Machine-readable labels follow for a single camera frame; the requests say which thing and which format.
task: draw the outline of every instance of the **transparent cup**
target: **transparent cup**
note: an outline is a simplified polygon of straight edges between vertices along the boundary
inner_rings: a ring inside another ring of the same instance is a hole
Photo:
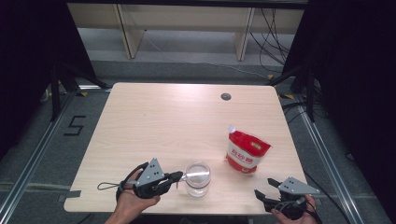
[[[203,161],[190,164],[186,169],[186,190],[196,198],[203,197],[209,190],[210,168]]]

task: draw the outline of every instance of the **wooden table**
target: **wooden table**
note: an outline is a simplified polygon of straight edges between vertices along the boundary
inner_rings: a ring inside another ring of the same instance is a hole
[[[232,98],[220,96],[229,93]],[[254,175],[236,172],[226,160],[228,127],[254,134],[273,147]],[[305,182],[276,91],[268,86],[117,83],[110,93],[68,198],[69,212],[112,212],[116,189],[137,165],[158,158],[163,171],[184,171],[194,161],[212,171],[209,192],[192,198],[184,183],[173,185],[146,214],[263,215],[258,189],[277,199],[267,178],[293,176]]]

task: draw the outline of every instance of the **snack bag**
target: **snack bag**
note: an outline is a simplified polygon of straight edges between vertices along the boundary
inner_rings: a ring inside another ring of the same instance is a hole
[[[229,131],[226,156],[228,163],[243,174],[254,173],[271,145],[255,136],[237,131],[234,126],[231,126]]]

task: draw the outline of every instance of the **human hand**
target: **human hand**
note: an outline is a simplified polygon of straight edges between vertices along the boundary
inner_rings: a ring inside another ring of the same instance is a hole
[[[307,201],[307,207],[306,209],[310,212],[316,212],[315,211],[315,199],[310,196],[310,195],[305,195],[305,199]],[[277,222],[276,224],[316,224],[317,222],[315,221],[315,219],[309,215],[308,213],[304,212],[303,216],[300,217],[299,219],[296,220],[291,220],[288,217],[285,217],[285,215],[283,215],[283,213],[272,209],[271,213],[276,216],[277,218]]]
[[[138,171],[134,173],[130,180],[135,180],[141,172],[142,171]],[[106,221],[106,224],[129,224],[146,208],[157,204],[160,199],[160,196],[154,196],[151,199],[141,199],[134,194],[132,189],[125,189],[124,192],[120,194],[116,209]]]

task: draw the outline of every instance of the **metal bar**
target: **metal bar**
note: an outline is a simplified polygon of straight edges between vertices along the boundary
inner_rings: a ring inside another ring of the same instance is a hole
[[[35,174],[35,170],[37,169],[42,158],[44,157],[44,154],[47,151],[47,147],[49,146],[56,129],[58,128],[60,122],[64,117],[64,111],[70,105],[75,95],[75,92],[70,92],[66,94],[62,103],[62,110],[60,111],[61,113],[56,120],[49,123],[47,130],[45,131],[43,137],[35,148],[35,151],[33,152],[31,158],[25,165],[20,177],[14,183],[8,196],[3,200],[0,207],[0,223],[7,224],[9,219],[11,218],[11,215],[14,212],[18,202],[20,201],[22,194],[26,189],[26,186]]]
[[[296,100],[297,102],[303,101],[300,95],[296,95]],[[302,113],[304,112],[304,108],[302,106],[299,106],[299,110]],[[326,145],[324,144],[320,136],[317,126],[315,125],[315,123],[310,121],[310,118],[306,115],[306,113],[303,113],[303,120],[306,129],[308,130],[309,134],[312,137],[312,140],[314,141],[315,147],[318,150],[318,154],[324,164],[329,178],[332,181],[332,185],[334,186],[335,191],[341,201],[341,204],[346,211],[346,216],[351,223],[364,223],[358,207],[355,203],[355,200],[352,198],[347,185],[344,183],[343,178],[338,172],[337,167],[332,160],[332,156],[330,155],[329,150],[326,148]]]

